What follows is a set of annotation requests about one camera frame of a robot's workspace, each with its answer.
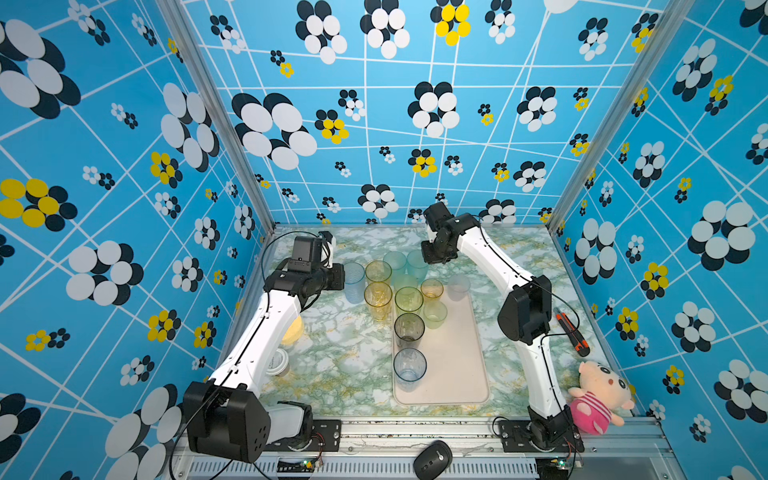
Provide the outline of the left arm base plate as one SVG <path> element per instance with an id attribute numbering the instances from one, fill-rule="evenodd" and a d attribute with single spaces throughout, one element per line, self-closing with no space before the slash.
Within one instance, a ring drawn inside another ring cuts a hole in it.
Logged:
<path id="1" fill-rule="evenodd" d="M 291 439 L 282 439 L 265 447 L 266 452 L 338 452 L 342 433 L 340 419 L 314 420 L 312 430 L 306 444 L 295 443 Z"/>

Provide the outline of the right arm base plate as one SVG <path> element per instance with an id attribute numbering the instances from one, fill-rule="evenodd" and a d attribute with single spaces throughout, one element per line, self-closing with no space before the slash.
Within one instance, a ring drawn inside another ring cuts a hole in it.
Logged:
<path id="1" fill-rule="evenodd" d="M 500 439 L 505 453 L 565 455 L 585 450 L 580 432 L 573 427 L 566 427 L 562 432 L 551 432 L 528 420 L 497 418 L 492 431 Z"/>

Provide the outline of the light green cup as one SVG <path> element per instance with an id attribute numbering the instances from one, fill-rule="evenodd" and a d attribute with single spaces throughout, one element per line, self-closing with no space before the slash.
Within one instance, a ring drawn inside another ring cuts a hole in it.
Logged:
<path id="1" fill-rule="evenodd" d="M 422 319 L 429 329 L 440 328 L 444 324 L 447 315 L 447 306 L 440 300 L 429 300 L 422 309 Z"/>

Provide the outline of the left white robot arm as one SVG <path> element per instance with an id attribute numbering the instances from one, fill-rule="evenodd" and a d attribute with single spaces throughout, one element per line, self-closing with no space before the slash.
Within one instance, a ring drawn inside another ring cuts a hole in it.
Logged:
<path id="1" fill-rule="evenodd" d="M 294 448 L 310 443 L 310 405 L 282 401 L 266 407 L 260 395 L 289 327 L 322 292 L 344 288 L 335 246 L 328 231 L 295 237 L 291 256 L 266 276 L 257 310 L 230 353 L 207 381 L 186 389 L 183 430 L 191 451 L 253 463 L 275 442 Z"/>

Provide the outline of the blue-grey translucent cup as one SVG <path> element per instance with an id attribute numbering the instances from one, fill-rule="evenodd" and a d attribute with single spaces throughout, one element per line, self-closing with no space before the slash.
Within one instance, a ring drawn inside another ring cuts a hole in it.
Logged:
<path id="1" fill-rule="evenodd" d="M 350 304 L 359 304 L 364 301 L 366 288 L 365 268 L 356 262 L 347 262 L 343 265 L 345 273 L 344 295 Z"/>

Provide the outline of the grey-blue clear cup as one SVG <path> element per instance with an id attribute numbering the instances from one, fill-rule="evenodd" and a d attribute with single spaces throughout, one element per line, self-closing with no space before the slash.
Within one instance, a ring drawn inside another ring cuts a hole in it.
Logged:
<path id="1" fill-rule="evenodd" d="M 427 359 L 416 348 L 399 350 L 393 358 L 395 380 L 405 385 L 415 385 L 426 374 Z"/>

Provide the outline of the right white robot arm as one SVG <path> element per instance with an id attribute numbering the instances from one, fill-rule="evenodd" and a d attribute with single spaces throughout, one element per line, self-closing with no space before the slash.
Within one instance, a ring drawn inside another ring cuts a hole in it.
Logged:
<path id="1" fill-rule="evenodd" d="M 554 373 L 550 350 L 552 285 L 513 261 L 470 214 L 455 216 L 442 203 L 424 211 L 428 239 L 421 243 L 427 264 L 445 264 L 465 255 L 494 283 L 503 303 L 497 324 L 518 351 L 529 392 L 533 444 L 552 450 L 573 426 Z"/>

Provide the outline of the dark smoky cup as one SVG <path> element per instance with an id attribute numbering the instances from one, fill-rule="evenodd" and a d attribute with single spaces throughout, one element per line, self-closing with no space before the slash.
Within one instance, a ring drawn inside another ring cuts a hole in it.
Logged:
<path id="1" fill-rule="evenodd" d="M 398 349 L 417 348 L 426 327 L 422 318 L 413 312 L 398 316 L 393 325 L 395 344 Z"/>

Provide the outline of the small amber cup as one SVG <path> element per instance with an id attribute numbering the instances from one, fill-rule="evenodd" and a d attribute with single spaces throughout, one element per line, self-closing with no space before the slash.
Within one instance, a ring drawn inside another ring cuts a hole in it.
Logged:
<path id="1" fill-rule="evenodd" d="M 445 291 L 444 284 L 436 278 L 427 278 L 420 285 L 420 291 L 426 302 L 439 300 Z"/>

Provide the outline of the clear colourless cup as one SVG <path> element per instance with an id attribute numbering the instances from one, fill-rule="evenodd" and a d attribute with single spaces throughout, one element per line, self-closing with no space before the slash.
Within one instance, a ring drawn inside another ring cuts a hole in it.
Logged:
<path id="1" fill-rule="evenodd" d="M 466 275 L 456 274 L 446 281 L 446 292 L 452 301 L 458 302 L 468 295 L 470 286 L 470 279 Z"/>

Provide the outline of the amber cup front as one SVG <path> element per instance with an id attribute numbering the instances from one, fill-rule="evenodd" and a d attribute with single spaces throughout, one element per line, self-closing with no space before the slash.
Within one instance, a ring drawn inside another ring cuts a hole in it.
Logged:
<path id="1" fill-rule="evenodd" d="M 386 282 L 370 283 L 364 291 L 364 300 L 372 318 L 376 321 L 391 319 L 392 299 L 392 289 Z"/>

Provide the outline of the green translucent cup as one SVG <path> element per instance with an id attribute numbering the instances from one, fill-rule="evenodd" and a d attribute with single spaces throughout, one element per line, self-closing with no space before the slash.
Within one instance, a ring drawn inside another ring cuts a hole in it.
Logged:
<path id="1" fill-rule="evenodd" d="M 417 314 L 424 304 L 424 297 L 417 287 L 406 286 L 395 293 L 395 307 L 398 315 L 405 313 Z"/>

